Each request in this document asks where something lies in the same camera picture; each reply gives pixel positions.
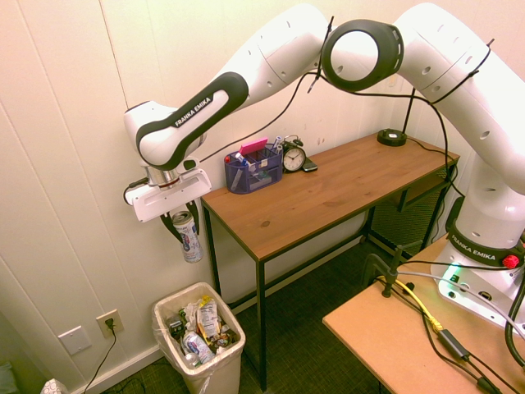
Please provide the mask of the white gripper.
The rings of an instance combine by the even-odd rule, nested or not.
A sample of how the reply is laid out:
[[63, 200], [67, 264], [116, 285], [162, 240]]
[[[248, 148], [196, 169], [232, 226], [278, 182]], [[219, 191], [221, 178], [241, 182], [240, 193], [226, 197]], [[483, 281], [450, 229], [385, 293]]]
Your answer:
[[196, 168], [182, 174], [178, 182], [169, 188], [145, 185], [132, 190], [130, 204], [140, 222], [160, 217], [165, 228], [182, 243], [182, 237], [168, 212], [185, 205], [193, 217], [196, 234], [199, 235], [199, 209], [195, 199], [207, 194], [211, 189], [212, 183], [207, 173]]

